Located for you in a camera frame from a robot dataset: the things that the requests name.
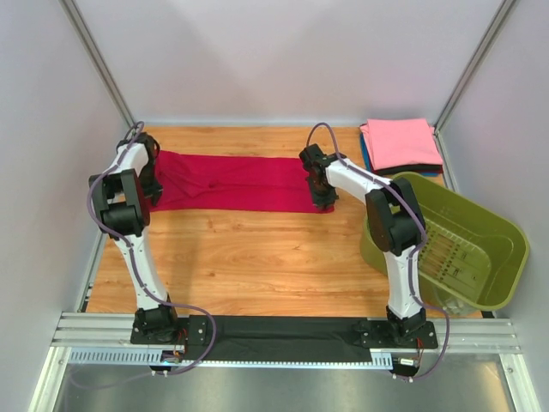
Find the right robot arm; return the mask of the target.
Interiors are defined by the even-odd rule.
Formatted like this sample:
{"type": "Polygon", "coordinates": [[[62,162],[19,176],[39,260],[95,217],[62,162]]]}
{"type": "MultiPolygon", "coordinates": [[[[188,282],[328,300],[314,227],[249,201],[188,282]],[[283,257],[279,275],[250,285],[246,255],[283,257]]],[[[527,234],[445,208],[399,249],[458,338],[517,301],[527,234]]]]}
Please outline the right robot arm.
{"type": "Polygon", "coordinates": [[[386,179],[358,167],[338,154],[325,154],[317,144],[306,146],[299,158],[312,203],[326,211],[341,189],[366,206],[368,230],[383,253],[389,280],[386,331],[381,342],[406,347],[418,341],[426,325],[419,297],[419,248],[425,240],[425,220],[406,179],[386,179]]]}

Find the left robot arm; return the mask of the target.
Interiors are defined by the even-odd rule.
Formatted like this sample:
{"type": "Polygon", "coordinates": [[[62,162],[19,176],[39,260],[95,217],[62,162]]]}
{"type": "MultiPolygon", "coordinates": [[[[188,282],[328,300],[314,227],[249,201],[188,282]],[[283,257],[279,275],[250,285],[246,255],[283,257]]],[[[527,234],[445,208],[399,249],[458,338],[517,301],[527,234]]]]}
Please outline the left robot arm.
{"type": "Polygon", "coordinates": [[[130,341],[168,344],[178,336],[178,315],[160,280],[148,242],[149,207],[163,188],[155,177],[160,145],[134,124],[118,142],[115,158],[102,173],[88,178],[88,213],[120,250],[136,293],[130,341]]]}

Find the crimson red t shirt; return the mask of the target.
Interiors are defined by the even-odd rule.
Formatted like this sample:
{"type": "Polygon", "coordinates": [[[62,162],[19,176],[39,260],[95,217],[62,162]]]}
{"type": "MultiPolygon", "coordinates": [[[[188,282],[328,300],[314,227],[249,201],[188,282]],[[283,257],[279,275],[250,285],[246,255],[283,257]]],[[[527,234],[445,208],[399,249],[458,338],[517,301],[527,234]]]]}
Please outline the crimson red t shirt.
{"type": "Polygon", "coordinates": [[[160,151],[155,177],[163,191],[149,210],[223,209],[322,214],[298,158],[213,156],[160,151]]]}

